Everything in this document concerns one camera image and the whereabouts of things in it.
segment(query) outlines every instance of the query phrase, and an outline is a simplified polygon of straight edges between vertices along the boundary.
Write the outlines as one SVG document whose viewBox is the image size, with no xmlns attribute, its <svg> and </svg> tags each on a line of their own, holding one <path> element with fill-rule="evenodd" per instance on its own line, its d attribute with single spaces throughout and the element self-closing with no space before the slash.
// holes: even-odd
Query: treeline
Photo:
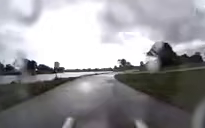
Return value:
<svg viewBox="0 0 205 128">
<path fill-rule="evenodd" d="M 179 65 L 187 65 L 189 67 L 205 66 L 205 54 L 203 57 L 200 52 L 195 52 L 191 56 L 187 54 L 177 55 L 167 42 L 156 42 L 147 52 L 147 56 L 156 57 L 159 60 L 160 68 Z"/>
<path fill-rule="evenodd" d="M 3 64 L 0 62 L 0 75 L 20 75 L 22 73 L 36 75 L 62 73 L 64 71 L 64 67 L 51 68 L 45 64 L 38 65 L 36 61 L 29 59 L 15 60 L 13 64 Z"/>
<path fill-rule="evenodd" d="M 112 68 L 88 68 L 88 69 L 66 69 L 65 72 L 100 72 L 100 71 L 113 71 Z"/>
</svg>

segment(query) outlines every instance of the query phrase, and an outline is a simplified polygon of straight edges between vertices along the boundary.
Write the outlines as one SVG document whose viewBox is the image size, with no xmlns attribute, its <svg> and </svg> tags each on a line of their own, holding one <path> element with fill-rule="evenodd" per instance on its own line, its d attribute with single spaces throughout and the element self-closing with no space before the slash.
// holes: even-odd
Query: white lane marking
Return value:
<svg viewBox="0 0 205 128">
<path fill-rule="evenodd" d="M 68 117 L 64 122 L 62 128 L 72 128 L 74 125 L 75 119 L 72 117 Z"/>
<path fill-rule="evenodd" d="M 142 120 L 135 120 L 135 126 L 136 128 L 148 128 L 145 122 Z"/>
</svg>

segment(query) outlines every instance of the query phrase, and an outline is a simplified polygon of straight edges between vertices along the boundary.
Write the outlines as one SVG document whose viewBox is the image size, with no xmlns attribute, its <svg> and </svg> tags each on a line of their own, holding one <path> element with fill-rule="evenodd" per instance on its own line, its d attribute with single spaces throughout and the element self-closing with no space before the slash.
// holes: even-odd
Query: windshield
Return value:
<svg viewBox="0 0 205 128">
<path fill-rule="evenodd" d="M 205 128 L 205 0 L 0 0 L 0 128 Z"/>
</svg>

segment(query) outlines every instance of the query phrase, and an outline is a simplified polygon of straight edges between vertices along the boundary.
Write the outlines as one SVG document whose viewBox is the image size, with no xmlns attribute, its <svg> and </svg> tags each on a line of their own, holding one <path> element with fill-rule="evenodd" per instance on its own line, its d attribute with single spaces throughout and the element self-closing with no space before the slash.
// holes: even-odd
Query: road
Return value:
<svg viewBox="0 0 205 128">
<path fill-rule="evenodd" d="M 190 114 L 137 92 L 114 74 L 85 77 L 61 85 L 0 113 L 0 128 L 62 128 L 68 117 L 75 128 L 189 128 Z"/>
</svg>

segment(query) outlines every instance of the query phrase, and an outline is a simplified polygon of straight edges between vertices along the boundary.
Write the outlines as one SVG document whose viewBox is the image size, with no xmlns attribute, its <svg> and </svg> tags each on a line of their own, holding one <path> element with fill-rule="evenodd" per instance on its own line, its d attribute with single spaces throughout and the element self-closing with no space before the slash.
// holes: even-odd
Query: grass verge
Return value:
<svg viewBox="0 0 205 128">
<path fill-rule="evenodd" d="M 205 69 L 168 73 L 118 74 L 117 80 L 192 112 L 205 97 Z"/>
<path fill-rule="evenodd" d="M 2 84 L 0 85 L 0 111 L 8 109 L 16 104 L 29 100 L 61 84 L 75 80 L 80 77 L 55 78 L 49 81 L 39 81 L 25 84 Z"/>
</svg>

